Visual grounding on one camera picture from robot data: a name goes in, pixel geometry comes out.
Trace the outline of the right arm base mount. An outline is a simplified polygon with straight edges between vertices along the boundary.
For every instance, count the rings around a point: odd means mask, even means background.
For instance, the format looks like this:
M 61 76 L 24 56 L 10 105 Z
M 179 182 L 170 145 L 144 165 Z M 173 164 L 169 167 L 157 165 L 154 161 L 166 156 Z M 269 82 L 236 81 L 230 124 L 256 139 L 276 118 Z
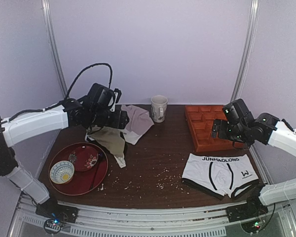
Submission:
M 258 197 L 249 197 L 244 204 L 226 208 L 226 214 L 230 223 L 258 218 L 260 215 L 267 213 L 267 206 L 263 205 Z

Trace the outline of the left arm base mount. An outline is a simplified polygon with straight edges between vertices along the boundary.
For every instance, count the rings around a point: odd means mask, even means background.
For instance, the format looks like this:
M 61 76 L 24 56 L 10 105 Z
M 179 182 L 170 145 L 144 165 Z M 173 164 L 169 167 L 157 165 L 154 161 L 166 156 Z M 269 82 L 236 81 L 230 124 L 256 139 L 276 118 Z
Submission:
M 49 219 L 65 222 L 75 223 L 78 215 L 76 207 L 61 205 L 54 198 L 49 198 L 46 202 L 39 204 L 33 203 L 36 206 L 35 213 Z

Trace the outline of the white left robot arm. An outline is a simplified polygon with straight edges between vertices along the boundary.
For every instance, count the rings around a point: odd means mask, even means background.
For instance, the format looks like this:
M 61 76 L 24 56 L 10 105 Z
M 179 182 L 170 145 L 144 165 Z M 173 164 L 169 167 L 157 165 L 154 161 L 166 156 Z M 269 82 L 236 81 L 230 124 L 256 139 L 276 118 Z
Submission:
M 56 203 L 47 187 L 17 162 L 12 147 L 54 130 L 79 125 L 86 129 L 93 126 L 124 129 L 128 122 L 127 112 L 122 109 L 91 109 L 75 99 L 60 101 L 46 109 L 27 110 L 16 117 L 0 117 L 0 176 L 6 177 L 38 204 Z

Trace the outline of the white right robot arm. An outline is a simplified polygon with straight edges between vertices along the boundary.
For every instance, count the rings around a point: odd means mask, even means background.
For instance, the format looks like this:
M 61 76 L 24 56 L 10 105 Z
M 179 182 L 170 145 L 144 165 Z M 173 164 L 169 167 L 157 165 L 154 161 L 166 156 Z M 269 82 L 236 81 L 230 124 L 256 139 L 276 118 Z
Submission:
M 257 119 L 250 115 L 229 120 L 215 119 L 212 126 L 213 138 L 242 143 L 250 147 L 255 141 L 279 148 L 296 157 L 296 129 L 283 119 L 263 113 Z M 273 185 L 265 185 L 253 196 L 268 206 L 296 199 L 296 178 Z

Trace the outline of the white black boxer briefs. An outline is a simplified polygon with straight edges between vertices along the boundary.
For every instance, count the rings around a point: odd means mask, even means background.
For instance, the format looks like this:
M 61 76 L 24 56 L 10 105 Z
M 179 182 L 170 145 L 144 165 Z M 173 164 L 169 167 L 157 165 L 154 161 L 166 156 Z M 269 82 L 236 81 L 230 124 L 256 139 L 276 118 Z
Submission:
M 222 200 L 233 200 L 259 184 L 250 159 L 239 157 L 207 157 L 190 154 L 182 174 L 183 183 Z

